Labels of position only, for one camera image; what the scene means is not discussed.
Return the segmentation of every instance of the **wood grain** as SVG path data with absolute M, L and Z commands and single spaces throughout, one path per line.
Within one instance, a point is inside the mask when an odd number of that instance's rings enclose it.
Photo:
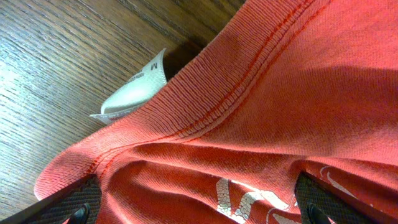
M 89 118 L 164 47 L 168 78 L 204 48 L 240 0 L 0 2 L 0 220 L 32 205 L 36 178 L 103 127 Z

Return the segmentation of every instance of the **black object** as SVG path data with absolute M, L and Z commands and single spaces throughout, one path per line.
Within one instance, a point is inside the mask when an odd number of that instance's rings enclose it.
M 94 224 L 100 210 L 101 189 L 94 174 L 3 220 L 0 224 Z
M 335 223 L 398 223 L 307 173 L 299 175 L 295 196 L 303 224 L 330 224 L 330 220 Z

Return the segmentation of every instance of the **white tag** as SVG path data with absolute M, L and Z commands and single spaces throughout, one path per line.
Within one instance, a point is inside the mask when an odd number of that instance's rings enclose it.
M 163 68 L 163 49 L 154 59 L 116 90 L 101 106 L 101 114 L 90 115 L 105 124 L 111 124 L 135 111 L 150 100 L 167 80 Z

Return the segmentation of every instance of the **garment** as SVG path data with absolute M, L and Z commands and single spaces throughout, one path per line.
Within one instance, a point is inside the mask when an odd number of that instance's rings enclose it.
M 301 171 L 398 218 L 398 3 L 248 0 L 143 107 L 57 156 L 98 223 L 300 222 Z

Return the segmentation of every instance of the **wooden surface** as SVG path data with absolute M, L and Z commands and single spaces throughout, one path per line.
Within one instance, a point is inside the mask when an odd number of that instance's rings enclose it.
M 103 127 L 89 118 L 164 47 L 172 77 L 242 0 L 0 1 L 0 220 L 32 205 L 36 178 Z

